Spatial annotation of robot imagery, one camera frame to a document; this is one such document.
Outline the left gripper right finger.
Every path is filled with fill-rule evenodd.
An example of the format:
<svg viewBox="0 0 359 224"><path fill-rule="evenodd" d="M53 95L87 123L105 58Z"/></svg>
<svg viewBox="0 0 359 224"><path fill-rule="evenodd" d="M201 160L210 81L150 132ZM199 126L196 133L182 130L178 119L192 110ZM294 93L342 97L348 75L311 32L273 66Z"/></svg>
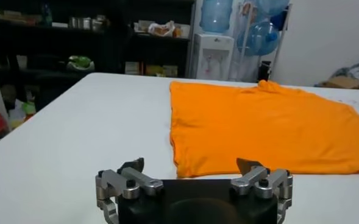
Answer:
<svg viewBox="0 0 359 224"><path fill-rule="evenodd" d="M231 180L231 186L240 195L248 195L253 191L260 200L269 200L273 196L278 199L276 223L282 224L286 210L292 205L293 176L289 170L277 169L271 172L258 161L237 158L236 164L242 177Z"/></svg>

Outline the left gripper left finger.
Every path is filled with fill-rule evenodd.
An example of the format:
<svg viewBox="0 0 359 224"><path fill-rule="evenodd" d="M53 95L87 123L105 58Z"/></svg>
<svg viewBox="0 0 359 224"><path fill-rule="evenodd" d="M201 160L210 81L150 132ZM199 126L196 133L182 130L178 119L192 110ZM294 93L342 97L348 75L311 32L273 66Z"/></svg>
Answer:
<svg viewBox="0 0 359 224"><path fill-rule="evenodd" d="M125 162L118 170L100 170L95 176L96 204L103 211L108 224L119 223L116 204L112 197L120 196L125 199L137 199L141 193L156 197L162 193L162 180L151 178L142 173L144 159L138 158Z"/></svg>

